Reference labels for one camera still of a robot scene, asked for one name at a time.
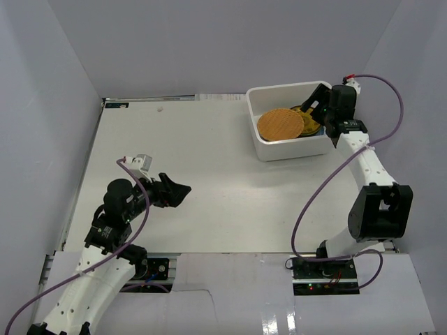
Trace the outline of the small yellow patterned plate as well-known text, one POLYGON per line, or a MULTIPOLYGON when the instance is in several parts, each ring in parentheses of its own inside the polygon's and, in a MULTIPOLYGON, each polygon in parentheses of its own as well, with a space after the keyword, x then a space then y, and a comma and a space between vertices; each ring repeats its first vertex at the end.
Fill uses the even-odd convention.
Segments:
POLYGON ((305 112, 301 110, 300 105, 294 106, 291 109, 296 111, 304 121, 304 128, 300 137, 314 136, 321 130, 321 125, 312 119, 311 112, 314 110, 313 107, 310 107, 305 112))

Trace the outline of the woven wicker plate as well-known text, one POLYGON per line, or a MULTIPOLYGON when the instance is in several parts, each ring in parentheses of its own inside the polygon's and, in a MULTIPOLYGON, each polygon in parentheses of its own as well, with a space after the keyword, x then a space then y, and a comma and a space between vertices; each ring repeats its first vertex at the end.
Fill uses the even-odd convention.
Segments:
POLYGON ((302 134, 304 127, 301 115, 287 108, 270 110, 257 123, 259 135, 269 142, 295 139, 302 134))

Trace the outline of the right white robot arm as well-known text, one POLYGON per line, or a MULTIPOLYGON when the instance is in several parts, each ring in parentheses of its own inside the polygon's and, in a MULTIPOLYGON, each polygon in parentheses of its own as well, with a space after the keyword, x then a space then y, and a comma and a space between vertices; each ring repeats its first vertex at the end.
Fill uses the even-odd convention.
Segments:
POLYGON ((323 278, 339 272, 338 258, 403 237, 413 201, 411 187, 390 176, 376 155, 366 125, 354 117, 359 92, 360 86, 354 80, 333 87, 319 84, 301 105, 303 112, 309 112, 325 128, 359 191, 346 228, 317 248, 315 268, 323 278))

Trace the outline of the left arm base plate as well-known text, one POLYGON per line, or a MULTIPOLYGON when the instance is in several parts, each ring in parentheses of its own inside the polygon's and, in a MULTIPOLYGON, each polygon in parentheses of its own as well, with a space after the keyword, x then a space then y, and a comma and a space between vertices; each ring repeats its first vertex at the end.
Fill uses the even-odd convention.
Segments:
POLYGON ((143 281, 167 281, 170 260, 168 258, 147 258, 142 261, 139 279, 143 281))

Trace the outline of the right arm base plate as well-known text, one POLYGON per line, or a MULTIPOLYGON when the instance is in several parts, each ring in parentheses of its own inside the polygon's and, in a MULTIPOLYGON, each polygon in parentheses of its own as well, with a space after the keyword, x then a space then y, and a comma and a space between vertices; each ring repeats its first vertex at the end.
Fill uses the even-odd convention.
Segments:
POLYGON ((292 257, 284 265, 291 271, 293 294, 296 297, 360 294, 357 271, 352 260, 307 262, 292 257))

